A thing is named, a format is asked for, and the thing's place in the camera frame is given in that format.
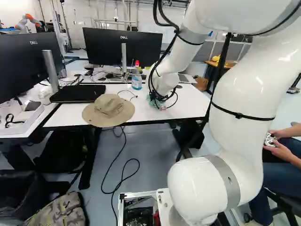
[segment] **plastic bottle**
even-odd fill
[[[135,62],[136,73],[132,74],[132,88],[136,90],[142,89],[142,77],[139,72],[139,60]]]

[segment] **camouflage bag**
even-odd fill
[[[85,225],[86,217],[77,192],[71,192],[53,200],[22,224],[22,226]]]

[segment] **computer mouse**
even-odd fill
[[[111,73],[109,73],[109,74],[107,74],[105,77],[106,77],[107,79],[111,79],[111,78],[113,78],[113,77],[114,77],[114,75],[113,75],[113,74],[111,74]]]

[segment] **computer monitor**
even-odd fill
[[[59,73],[63,58],[54,32],[0,35],[0,104],[48,77],[44,49],[52,51]]]
[[[159,60],[162,34],[83,28],[89,63],[121,65],[121,44],[127,44],[127,65],[151,66]]]

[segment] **black laptop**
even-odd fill
[[[92,103],[105,93],[105,85],[65,86],[50,97],[52,103]]]

